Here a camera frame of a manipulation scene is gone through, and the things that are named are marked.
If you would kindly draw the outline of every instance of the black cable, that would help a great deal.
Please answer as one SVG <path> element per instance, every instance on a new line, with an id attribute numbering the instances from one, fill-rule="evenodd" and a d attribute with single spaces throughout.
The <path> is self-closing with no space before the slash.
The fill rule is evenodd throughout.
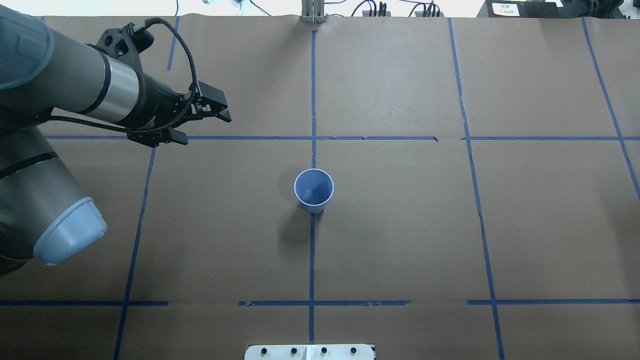
<path id="1" fill-rule="evenodd" d="M 196 77 L 196 65 L 195 65 L 195 63 L 193 61 L 193 56 L 191 55 L 191 51 L 187 47 L 187 43 L 185 43 L 185 41 L 182 38 L 182 36 L 180 36 L 180 34 L 178 34 L 178 31 L 171 24 L 169 24 L 169 22 L 167 22 L 164 19 L 160 19 L 158 17 L 154 17 L 152 19 L 145 20 L 145 26 L 147 28 L 149 26 L 151 26 L 151 25 L 154 25 L 154 24 L 162 24 L 162 25 L 166 26 L 173 33 L 175 38 L 178 40 L 178 42 L 180 42 L 180 45 L 184 49 L 184 52 L 187 55 L 187 59 L 189 60 L 189 68 L 191 69 L 191 80 L 193 80 L 193 82 L 191 83 L 191 86 L 190 86 L 190 88 L 192 88 L 191 89 L 191 95 L 189 96 L 189 98 L 185 102 L 184 107 L 182 107 L 182 110 L 180 111 L 180 113 L 178 113 L 178 115 L 175 118 L 173 118 L 173 120 L 169 121 L 165 125 L 162 125 L 162 126 L 159 126 L 159 127 L 155 127 L 153 129 L 144 129 L 144 130 L 132 130 L 132 129 L 124 128 L 124 127 L 116 127 L 116 126 L 111 126 L 111 125 L 106 125 L 106 124 L 100 124 L 98 122 L 92 122 L 92 121 L 88 121 L 88 120 L 82 120 L 82 119 L 76 119 L 76 118 L 73 118 L 73 117 L 64 117 L 64 116 L 51 116 L 51 117 L 46 118 L 46 120 L 58 120 L 58 121 L 74 122 L 76 124 L 82 124 L 82 125 L 87 125 L 87 126 L 92 126 L 92 127 L 98 127 L 100 129 L 118 131 L 119 133 L 132 133 L 132 134 L 154 133 L 154 132 L 156 132 L 158 130 L 168 129 L 168 128 L 172 127 L 174 124 L 176 124 L 178 121 L 180 121 L 180 119 L 187 112 L 187 110 L 191 109 L 191 104 L 193 103 L 193 99 L 195 98 L 196 93 L 199 92 L 199 90 L 198 90 L 198 79 Z"/>
<path id="2" fill-rule="evenodd" d="M 249 2 L 250 2 L 251 4 L 253 4 L 256 8 L 260 9 L 260 11 L 262 11 L 263 13 L 265 13 L 265 14 L 267 14 L 267 15 L 271 16 L 271 14 L 270 14 L 270 13 L 268 13 L 268 12 L 264 11 L 264 9 L 263 9 L 263 8 L 261 8 L 261 7 L 259 7 L 256 3 L 254 3 L 254 2 L 253 2 L 253 0 L 249 0 Z"/>
<path id="3" fill-rule="evenodd" d="M 417 3 L 417 4 L 413 7 L 413 9 L 411 9 L 411 12 L 409 13 L 409 17 L 411 17 L 411 15 L 413 15 L 413 12 L 415 11 L 415 9 L 416 9 L 418 6 L 420 6 L 420 5 L 422 5 L 422 7 L 423 7 L 423 9 L 424 9 L 422 12 L 423 12 L 423 13 L 426 13 L 426 12 L 427 12 L 427 4 L 425 4 L 425 3 Z"/>
<path id="4" fill-rule="evenodd" d="M 376 2 L 373 0 L 364 0 L 362 1 L 360 4 L 358 4 L 358 6 L 356 6 L 355 9 L 353 9 L 353 13 L 351 13 L 351 16 L 354 16 L 356 11 L 358 11 L 358 8 L 361 7 L 364 3 L 369 3 L 369 16 L 371 16 L 371 11 L 373 11 L 374 13 L 378 11 Z"/>

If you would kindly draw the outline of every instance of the cup rim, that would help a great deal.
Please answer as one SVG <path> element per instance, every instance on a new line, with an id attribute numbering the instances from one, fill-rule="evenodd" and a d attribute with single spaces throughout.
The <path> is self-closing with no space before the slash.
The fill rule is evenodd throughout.
<path id="1" fill-rule="evenodd" d="M 301 176 L 302 174 L 304 174 L 305 172 L 308 172 L 308 171 L 315 171 L 315 170 L 317 170 L 317 171 L 320 171 L 320 172 L 324 173 L 324 174 L 329 178 L 329 180 L 331 181 L 331 193 L 330 193 L 330 194 L 329 194 L 329 196 L 326 198 L 326 200 L 325 200 L 325 201 L 323 201 L 323 202 L 322 202 L 322 203 L 320 203 L 320 204 L 308 204 L 308 203 L 306 203 L 306 202 L 302 201 L 302 199 L 300 199 L 300 196 L 298 196 L 298 192 L 296 191 L 296 184 L 298 183 L 298 179 L 300 178 L 300 176 Z M 329 202 L 329 200 L 331 200 L 331 198 L 333 197 L 333 191 L 334 191 L 334 190 L 335 190 L 335 185 L 334 185 L 334 183 L 333 183 L 333 178 L 331 177 L 331 175 L 329 175 L 329 173 L 327 173 L 326 171 L 324 171 L 324 170 L 322 170 L 322 169 L 320 169 L 320 168 L 315 168 L 315 167 L 313 167 L 313 168 L 308 168 L 308 169 L 304 170 L 303 172 L 301 172 L 300 174 L 298 174 L 298 176 L 296 176 L 296 180 L 293 182 L 293 193 L 294 193 L 294 194 L 296 194 L 296 198 L 298 199 L 298 201 L 300 201 L 303 205 L 306 205 L 306 206 L 312 206 L 312 207 L 315 207 L 315 206 L 322 206 L 322 205 L 325 205 L 325 204 L 326 204 L 327 202 Z"/>

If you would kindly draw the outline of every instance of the white floor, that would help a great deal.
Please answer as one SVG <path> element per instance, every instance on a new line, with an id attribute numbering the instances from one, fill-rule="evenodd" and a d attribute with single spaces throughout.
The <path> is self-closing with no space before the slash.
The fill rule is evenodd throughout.
<path id="1" fill-rule="evenodd" d="M 203 15 L 215 16 L 254 16 L 264 15 L 249 0 L 178 0 L 179 15 L 188 13 L 201 13 Z M 339 2 L 340 0 L 330 0 L 327 2 Z M 300 0 L 253 0 L 266 12 L 271 15 L 299 15 L 301 13 Z M 326 13 L 351 15 L 353 9 L 359 1 L 346 0 L 341 4 L 328 4 Z M 447 17 L 476 17 L 478 9 L 482 6 L 483 0 L 438 0 L 437 5 L 442 9 Z M 638 19 L 640 10 L 632 6 L 633 0 L 625 0 L 620 7 L 622 13 Z M 4 0 L 3 5 L 14 10 L 28 13 L 30 15 L 54 15 L 54 16 L 123 16 L 123 15 L 174 15 L 176 11 L 176 1 L 174 0 L 109 0 L 109 1 L 86 1 L 86 0 Z M 387 0 L 387 10 L 392 16 L 409 15 L 414 4 L 403 0 Z M 361 9 L 368 9 L 365 4 Z"/>

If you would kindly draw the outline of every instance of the light blue end cap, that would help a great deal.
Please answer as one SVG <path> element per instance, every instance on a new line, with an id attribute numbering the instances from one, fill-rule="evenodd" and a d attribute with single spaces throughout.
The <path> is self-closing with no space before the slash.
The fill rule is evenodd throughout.
<path id="1" fill-rule="evenodd" d="M 49 225 L 36 242 L 33 255 L 46 265 L 55 266 L 95 243 L 106 231 L 107 223 L 93 199 L 85 197 Z"/>

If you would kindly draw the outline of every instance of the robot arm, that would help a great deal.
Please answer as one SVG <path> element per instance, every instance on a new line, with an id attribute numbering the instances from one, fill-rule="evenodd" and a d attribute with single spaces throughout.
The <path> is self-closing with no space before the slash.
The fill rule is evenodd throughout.
<path id="1" fill-rule="evenodd" d="M 164 24 L 179 39 L 191 65 L 189 92 L 174 92 L 145 74 L 139 54 Z M 85 45 L 43 22 L 0 5 L 0 275 L 32 257 L 57 265 L 101 238 L 106 224 L 35 127 L 56 119 L 127 134 L 157 147 L 187 144 L 175 130 L 190 120 L 231 118 L 225 94 L 197 81 L 180 35 L 162 19 L 107 29 Z M 101 120 L 52 117 L 59 108 Z"/>

